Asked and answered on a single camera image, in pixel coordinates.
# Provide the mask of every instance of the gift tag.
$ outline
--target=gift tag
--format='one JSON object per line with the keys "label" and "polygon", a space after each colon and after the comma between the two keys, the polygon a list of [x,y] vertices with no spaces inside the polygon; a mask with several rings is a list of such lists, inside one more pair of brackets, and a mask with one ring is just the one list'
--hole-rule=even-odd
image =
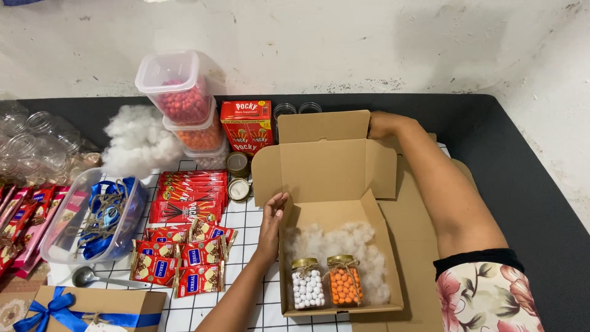
{"label": "gift tag", "polygon": [[121,326],[105,324],[105,323],[90,323],[84,332],[128,332]]}

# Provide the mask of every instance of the white wall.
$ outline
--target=white wall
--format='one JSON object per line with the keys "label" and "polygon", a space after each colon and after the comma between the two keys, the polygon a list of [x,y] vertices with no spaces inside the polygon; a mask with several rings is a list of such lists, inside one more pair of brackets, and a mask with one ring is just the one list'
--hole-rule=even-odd
{"label": "white wall", "polygon": [[0,8],[0,90],[134,96],[193,48],[214,94],[490,93],[590,229],[589,2],[44,0]]}

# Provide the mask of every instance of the black mat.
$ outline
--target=black mat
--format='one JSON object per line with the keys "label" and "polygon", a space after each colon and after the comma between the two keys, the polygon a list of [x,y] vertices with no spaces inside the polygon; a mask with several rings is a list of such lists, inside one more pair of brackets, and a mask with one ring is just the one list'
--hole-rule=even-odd
{"label": "black mat", "polygon": [[[270,99],[325,112],[369,109],[418,119],[451,156],[464,162],[510,246],[526,268],[546,331],[590,330],[590,236],[498,102],[487,95],[349,94],[217,96]],[[102,129],[119,106],[145,97],[23,100],[31,112],[61,115],[100,147]]]}

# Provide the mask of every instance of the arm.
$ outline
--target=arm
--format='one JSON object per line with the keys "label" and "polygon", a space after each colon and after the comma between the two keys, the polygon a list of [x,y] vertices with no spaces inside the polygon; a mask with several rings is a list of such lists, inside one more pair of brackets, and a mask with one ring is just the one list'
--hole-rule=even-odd
{"label": "arm", "polygon": [[219,303],[197,326],[195,332],[243,332],[262,287],[262,278],[278,257],[278,224],[289,194],[280,193],[264,205],[258,247]]}
{"label": "arm", "polygon": [[440,258],[475,250],[508,248],[479,193],[416,120],[372,112],[368,138],[388,136],[398,138],[414,173],[437,234]]}

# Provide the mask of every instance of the jute twine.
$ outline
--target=jute twine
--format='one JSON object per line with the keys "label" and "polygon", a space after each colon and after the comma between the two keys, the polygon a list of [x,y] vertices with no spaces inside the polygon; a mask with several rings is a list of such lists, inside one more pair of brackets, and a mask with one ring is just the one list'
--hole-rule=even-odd
{"label": "jute twine", "polygon": [[295,269],[295,272],[299,272],[299,279],[304,279],[305,277],[312,274],[313,270],[319,270],[320,265],[318,263],[311,263],[305,266],[300,266]]}
{"label": "jute twine", "polygon": [[356,305],[360,305],[360,303],[361,303],[359,284],[356,282],[355,275],[352,273],[350,268],[355,268],[355,267],[359,266],[359,264],[360,264],[360,262],[357,261],[356,259],[351,262],[348,262],[348,263],[344,263],[344,261],[342,261],[340,259],[334,259],[334,260],[330,261],[330,264],[328,264],[328,268],[330,270],[326,274],[324,274],[324,277],[323,277],[323,279],[326,279],[326,277],[329,276],[334,271],[338,271],[340,269],[345,270],[346,273],[348,274],[348,277],[352,280],[352,285],[355,287],[355,291],[356,291],[356,297],[359,299],[359,301],[356,303]]}
{"label": "jute twine", "polygon": [[[69,236],[84,236],[84,239],[80,239],[78,241],[78,246],[76,248],[76,252],[74,252],[74,259],[78,257],[78,252],[80,251],[80,247],[84,246],[86,243],[95,241],[95,240],[104,240],[108,239],[109,236],[112,236],[119,225],[120,216],[123,213],[123,207],[127,202],[127,197],[129,193],[127,192],[127,187],[123,183],[123,181],[117,179],[116,184],[121,183],[124,188],[122,191],[118,185],[116,185],[116,192],[112,194],[98,194],[92,198],[92,202],[90,206],[94,206],[94,204],[98,201],[100,203],[100,208],[96,211],[96,214],[89,213],[86,219],[83,222],[84,227],[74,227],[70,226],[65,230],[65,233]],[[104,217],[107,215],[107,209],[113,208],[117,210],[119,218],[110,225],[106,226],[104,224]]]}
{"label": "jute twine", "polygon": [[100,314],[101,313],[94,313],[94,314],[87,313],[87,314],[84,314],[82,316],[82,319],[84,319],[84,320],[91,320],[92,323],[94,323],[95,325],[98,324],[98,323],[103,323],[103,324],[110,323],[110,321],[100,319],[99,318]]}

